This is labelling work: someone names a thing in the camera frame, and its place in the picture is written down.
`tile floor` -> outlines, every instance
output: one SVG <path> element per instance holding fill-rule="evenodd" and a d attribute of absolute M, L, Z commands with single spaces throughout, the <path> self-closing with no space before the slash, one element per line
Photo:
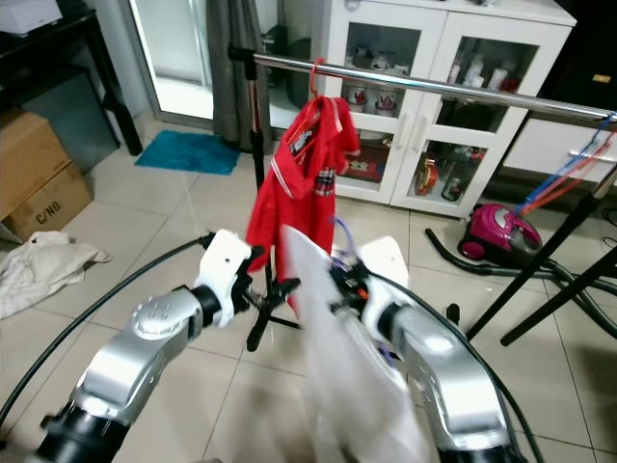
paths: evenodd
<path fill-rule="evenodd" d="M 178 128 L 142 123 L 145 142 L 167 127 Z M 138 168 L 133 161 L 121 148 L 101 162 L 89 177 L 95 201 L 66 227 L 114 259 L 88 270 L 84 283 L 0 323 L 0 400 L 70 320 L 123 276 L 208 229 L 246 229 L 255 198 L 251 157 L 241 156 L 230 177 Z M 337 200 L 337 211 L 359 243 L 392 235 L 409 264 L 411 288 L 441 311 L 457 302 L 463 328 L 509 281 L 466 274 L 434 252 L 424 229 L 432 228 L 453 249 L 463 229 L 458 221 L 346 199 Z M 541 212 L 533 221 L 546 239 L 562 218 Z M 557 258 L 580 271 L 606 252 L 599 238 L 610 234 L 617 237 L 617 229 L 590 219 Z M 156 267 L 73 333 L 1 430 L 12 452 L 40 442 L 42 417 L 66 402 L 93 354 L 124 325 L 132 307 L 151 294 L 190 285 L 200 257 L 192 249 Z M 529 282 L 474 344 L 518 399 L 548 462 L 617 462 L 617 342 L 572 305 L 510 347 L 498 342 L 554 291 L 542 281 Z M 598 294 L 598 300 L 617 319 L 617 299 Z M 280 312 L 292 316 L 288 309 Z M 225 330 L 208 330 L 171 363 L 116 461 L 189 463 L 213 456 L 226 463 L 313 461 L 301 333 L 270 325 L 260 348 L 249 353 L 245 340 L 254 320 L 255 312 L 244 313 Z M 426 428 L 422 403 L 416 405 Z M 529 454 L 523 438 L 522 448 Z M 0 453 L 0 461 L 9 454 Z"/>

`clothes rack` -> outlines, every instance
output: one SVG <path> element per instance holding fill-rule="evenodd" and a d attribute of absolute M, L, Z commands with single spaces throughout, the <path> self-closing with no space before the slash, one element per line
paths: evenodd
<path fill-rule="evenodd" d="M 343 66 L 331 65 L 327 63 L 316 64 L 311 61 L 291 59 L 278 55 L 270 55 L 265 53 L 257 53 L 254 50 L 241 48 L 230 45 L 228 55 L 232 61 L 242 62 L 244 64 L 245 74 L 248 81 L 248 91 L 251 101 L 252 111 L 252 127 L 251 127 L 251 142 L 253 146 L 253 159 L 255 162 L 255 178 L 257 187 L 261 186 L 264 180 L 263 170 L 263 135 L 261 134 L 259 125 L 259 111 L 257 106 L 257 85 L 256 85 L 256 65 L 264 65 L 271 68 L 284 68 L 294 71 L 311 72 L 330 77 L 339 77 L 342 79 L 355 80 L 378 84 L 401 90 L 414 90 L 431 94 L 439 94 L 450 97 L 467 98 L 476 101 L 482 101 L 492 104 L 504 106 L 514 106 L 539 113 L 555 114 L 562 116 L 570 116 L 578 119 L 605 121 L 610 120 L 612 123 L 617 122 L 617 113 L 582 106 L 562 101 L 553 101 L 549 99 L 538 98 L 535 96 L 510 94 L 507 92 L 492 91 L 481 88 L 466 87 L 457 84 L 447 84 L 428 79 L 418 79 L 414 77 L 401 77 L 388 75 L 381 72 L 371 70 L 363 70 L 359 68 L 346 68 Z M 545 263 L 550 255 L 561 245 L 567 237 L 580 225 L 582 222 L 594 212 L 602 199 L 608 193 L 610 186 L 617 180 L 617 164 L 602 178 L 582 200 L 577 204 L 575 209 L 568 215 L 564 223 L 557 229 L 550 240 L 544 245 L 540 252 L 535 256 L 531 263 L 522 270 L 521 274 L 512 281 L 512 283 L 499 295 L 493 305 L 480 317 L 480 319 L 467 332 L 468 338 L 471 340 L 477 335 L 480 330 L 501 310 L 501 308 L 510 300 L 510 298 L 524 285 L 524 283 L 535 273 L 540 266 Z M 609 253 L 602 259 L 602 269 L 614 267 L 617 263 L 617 253 Z M 563 305 L 567 300 L 572 298 L 577 291 L 586 287 L 590 273 L 595 275 L 599 272 L 598 265 L 593 266 L 588 272 L 580 275 L 574 280 L 570 286 L 572 289 L 561 295 L 566 289 L 562 289 L 553 297 L 556 302 L 549 307 L 554 312 L 558 307 Z M 274 289 L 272 280 L 272 267 L 270 262 L 266 265 L 266 290 L 267 299 L 280 298 L 282 295 Z M 259 344 L 261 335 L 265 331 L 268 321 L 283 322 L 286 325 L 290 323 L 287 320 L 281 320 L 272 316 L 273 304 L 266 304 L 266 310 L 259 312 L 257 322 L 249 335 L 247 345 L 249 350 L 255 350 Z M 547 308 L 543 307 L 537 313 L 546 313 Z M 531 328 L 533 320 L 528 321 L 523 329 Z"/>

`chrome bar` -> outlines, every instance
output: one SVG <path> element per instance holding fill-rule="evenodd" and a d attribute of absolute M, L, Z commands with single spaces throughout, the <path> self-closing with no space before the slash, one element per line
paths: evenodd
<path fill-rule="evenodd" d="M 255 53 L 254 56 L 256 63 L 270 66 L 272 68 L 310 72 L 314 67 L 314 63 L 311 61 L 290 59 L 279 55 Z M 535 96 L 477 89 L 457 84 L 446 84 L 435 80 L 418 79 L 415 77 L 398 77 L 372 70 L 346 68 L 343 66 L 329 64 L 318 65 L 315 72 L 321 75 L 369 82 L 402 90 L 416 90 L 430 94 L 470 98 L 477 101 L 500 104 L 504 106 L 515 106 L 540 113 L 558 114 L 562 116 L 572 116 L 581 119 L 598 121 L 602 121 L 610 117 L 612 122 L 617 122 L 617 114 L 613 114 L 612 111 L 608 111 L 606 109 L 581 106 L 579 104 L 571 104 L 562 101 L 553 101 L 550 99 L 537 98 Z"/>

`gray curtain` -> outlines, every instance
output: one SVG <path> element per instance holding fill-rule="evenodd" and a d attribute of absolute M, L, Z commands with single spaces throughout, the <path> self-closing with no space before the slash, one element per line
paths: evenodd
<path fill-rule="evenodd" d="M 262 51 L 255 0 L 206 0 L 206 33 L 214 96 L 214 133 L 250 150 L 251 107 L 244 65 L 228 58 L 228 45 Z M 263 66 L 257 67 L 259 116 L 266 153 L 272 140 L 268 87 Z"/>

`red shirt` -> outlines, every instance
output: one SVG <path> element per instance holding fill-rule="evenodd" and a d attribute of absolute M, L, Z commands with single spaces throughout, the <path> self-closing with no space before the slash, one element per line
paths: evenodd
<path fill-rule="evenodd" d="M 306 130 L 314 119 L 316 124 Z M 297 150 L 306 140 L 306 148 Z M 318 96 L 305 105 L 283 135 L 257 193 L 247 242 L 262 246 L 265 254 L 253 262 L 251 271 L 265 265 L 274 245 L 279 281 L 285 278 L 282 225 L 304 233 L 327 253 L 332 251 L 335 174 L 346 170 L 345 154 L 359 152 L 358 135 L 344 99 Z"/>

